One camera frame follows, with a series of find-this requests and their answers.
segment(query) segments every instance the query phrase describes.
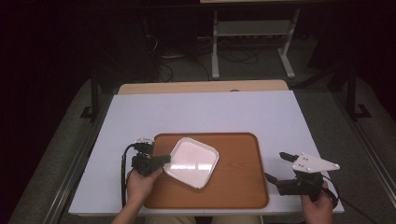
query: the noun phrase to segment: white tabletop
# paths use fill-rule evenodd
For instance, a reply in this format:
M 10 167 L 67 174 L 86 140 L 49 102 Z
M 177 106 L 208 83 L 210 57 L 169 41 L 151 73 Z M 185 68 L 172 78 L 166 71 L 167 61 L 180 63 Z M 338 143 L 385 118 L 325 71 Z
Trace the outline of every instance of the white tabletop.
M 152 138 L 160 133 L 253 133 L 259 141 L 265 172 L 279 180 L 294 178 L 291 163 L 280 159 L 279 152 L 293 155 L 305 152 L 319 157 L 292 91 L 116 95 L 69 213 L 117 214 L 121 210 L 120 161 L 124 149 L 137 138 Z M 128 166 L 134 154 L 134 150 L 128 152 Z M 280 215 L 301 211 L 299 196 L 280 196 L 274 185 L 267 186 L 270 201 L 263 209 L 143 207 L 140 215 Z M 339 203 L 334 212 L 342 211 Z

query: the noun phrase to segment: white bowl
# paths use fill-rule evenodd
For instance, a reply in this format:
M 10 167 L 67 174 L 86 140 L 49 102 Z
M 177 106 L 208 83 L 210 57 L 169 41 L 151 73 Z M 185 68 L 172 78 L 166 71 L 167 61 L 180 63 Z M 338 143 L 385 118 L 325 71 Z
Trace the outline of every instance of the white bowl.
M 171 162 L 163 167 L 173 178 L 193 188 L 203 188 L 216 166 L 219 153 L 192 138 L 180 139 L 171 152 Z

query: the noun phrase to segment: cork tray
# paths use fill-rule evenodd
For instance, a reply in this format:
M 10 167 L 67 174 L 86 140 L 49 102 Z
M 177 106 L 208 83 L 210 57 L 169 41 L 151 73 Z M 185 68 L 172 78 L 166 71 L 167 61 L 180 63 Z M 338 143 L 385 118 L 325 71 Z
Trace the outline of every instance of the cork tray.
M 268 192 L 256 136 L 252 133 L 163 133 L 155 137 L 153 156 L 170 154 L 183 137 L 219 152 L 207 184 L 195 189 L 162 173 L 146 200 L 147 208 L 264 208 Z

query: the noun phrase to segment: metal stand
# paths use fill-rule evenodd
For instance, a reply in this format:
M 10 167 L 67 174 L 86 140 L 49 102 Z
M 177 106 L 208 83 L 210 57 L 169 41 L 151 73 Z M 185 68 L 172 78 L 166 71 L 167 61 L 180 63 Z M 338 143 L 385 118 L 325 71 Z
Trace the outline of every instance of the metal stand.
M 356 104 L 356 70 L 354 65 L 350 67 L 347 89 L 346 89 L 346 112 L 352 118 L 353 121 L 357 121 L 358 118 L 370 118 L 371 115 L 364 105 L 358 105 L 361 110 L 360 113 L 355 112 Z
M 99 89 L 98 82 L 96 80 L 95 72 L 91 75 L 91 104 L 92 106 L 86 106 L 84 111 L 82 111 L 81 118 L 82 119 L 91 119 L 91 122 L 94 122 L 98 113 L 99 113 Z
M 295 78 L 287 56 L 289 45 L 300 14 L 300 9 L 294 10 L 291 20 L 281 21 L 219 21 L 218 12 L 214 12 L 213 20 L 213 49 L 212 49 L 212 78 L 218 80 L 218 37 L 235 35 L 285 35 L 286 42 L 278 49 L 280 60 L 288 78 Z
M 294 29 L 296 28 L 296 24 L 297 24 L 299 15 L 300 15 L 300 9 L 297 8 L 294 10 L 293 18 L 290 21 L 290 26 L 289 26 L 288 33 L 286 36 L 286 43 L 283 46 L 283 48 L 277 50 L 279 57 L 280 57 L 280 61 L 282 62 L 283 67 L 285 68 L 286 75 L 290 79 L 294 79 L 294 78 L 296 78 L 296 76 L 294 75 L 293 69 L 291 68 L 287 53 L 288 53 L 291 39 L 293 38 Z

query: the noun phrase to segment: robotic hand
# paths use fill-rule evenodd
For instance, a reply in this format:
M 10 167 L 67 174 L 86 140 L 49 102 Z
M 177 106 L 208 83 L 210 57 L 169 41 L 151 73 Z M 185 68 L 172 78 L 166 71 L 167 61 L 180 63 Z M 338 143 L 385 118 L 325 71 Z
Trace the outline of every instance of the robotic hand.
M 279 153 L 280 158 L 285 161 L 293 162 L 292 169 L 296 174 L 291 180 L 277 180 L 274 176 L 265 173 L 268 182 L 276 185 L 280 195 L 309 195 L 312 202 L 318 199 L 321 190 L 327 193 L 332 199 L 333 208 L 338 204 L 338 197 L 329 190 L 322 187 L 322 171 L 338 170 L 338 164 L 322 160 L 320 158 L 302 154 L 292 156 L 285 152 Z

